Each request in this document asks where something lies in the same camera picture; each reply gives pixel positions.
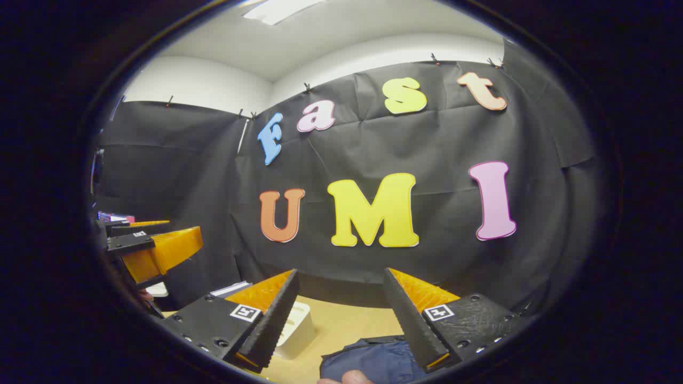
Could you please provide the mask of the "white plastic bookshelf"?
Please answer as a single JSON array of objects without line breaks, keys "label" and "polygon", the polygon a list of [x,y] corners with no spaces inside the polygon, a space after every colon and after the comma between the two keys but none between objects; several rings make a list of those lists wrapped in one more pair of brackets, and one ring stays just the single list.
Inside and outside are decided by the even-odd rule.
[{"label": "white plastic bookshelf", "polygon": [[295,301],[285,322],[274,355],[281,359],[295,359],[316,337],[316,330],[308,304]]}]

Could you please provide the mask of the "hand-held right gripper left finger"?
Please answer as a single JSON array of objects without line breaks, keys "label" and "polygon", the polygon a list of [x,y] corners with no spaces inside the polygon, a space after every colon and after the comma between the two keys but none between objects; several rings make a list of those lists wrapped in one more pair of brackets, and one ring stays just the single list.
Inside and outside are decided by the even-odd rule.
[{"label": "hand-held right gripper left finger", "polygon": [[298,292],[293,268],[225,298],[207,294],[159,323],[215,359],[260,373],[271,362]]}]

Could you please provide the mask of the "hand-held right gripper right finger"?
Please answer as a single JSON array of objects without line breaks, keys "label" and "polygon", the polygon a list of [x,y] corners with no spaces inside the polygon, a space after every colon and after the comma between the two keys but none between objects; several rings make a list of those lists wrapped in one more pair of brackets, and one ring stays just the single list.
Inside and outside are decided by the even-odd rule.
[{"label": "hand-held right gripper right finger", "polygon": [[427,373],[465,364],[517,334],[526,318],[480,293],[459,297],[385,268],[383,288],[417,364]]}]

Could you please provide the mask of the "thick white book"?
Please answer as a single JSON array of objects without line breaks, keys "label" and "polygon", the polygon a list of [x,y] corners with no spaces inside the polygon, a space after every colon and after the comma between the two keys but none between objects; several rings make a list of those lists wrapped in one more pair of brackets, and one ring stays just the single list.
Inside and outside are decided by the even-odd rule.
[{"label": "thick white book", "polygon": [[241,292],[241,290],[248,289],[252,284],[247,281],[242,281],[238,282],[235,284],[232,284],[231,286],[227,287],[222,287],[222,289],[217,289],[213,290],[210,292],[212,296],[219,297],[219,298],[227,298],[231,296],[232,294],[235,294],[237,292]]}]

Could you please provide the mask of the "blue schoolbag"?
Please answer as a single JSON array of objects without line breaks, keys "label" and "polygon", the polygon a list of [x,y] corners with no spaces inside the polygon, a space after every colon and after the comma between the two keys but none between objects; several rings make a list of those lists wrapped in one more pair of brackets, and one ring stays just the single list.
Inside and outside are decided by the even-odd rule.
[{"label": "blue schoolbag", "polygon": [[341,381],[351,370],[361,371],[374,384],[410,384],[429,375],[417,364],[404,335],[361,338],[322,355],[320,379]]}]

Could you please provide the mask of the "ceiling light panel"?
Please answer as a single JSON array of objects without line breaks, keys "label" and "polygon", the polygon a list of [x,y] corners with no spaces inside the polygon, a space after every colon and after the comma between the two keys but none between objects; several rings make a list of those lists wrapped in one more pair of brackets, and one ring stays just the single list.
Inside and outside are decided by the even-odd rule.
[{"label": "ceiling light panel", "polygon": [[326,0],[264,0],[242,15],[244,19],[258,20],[266,25],[276,25],[291,15],[323,3]]}]

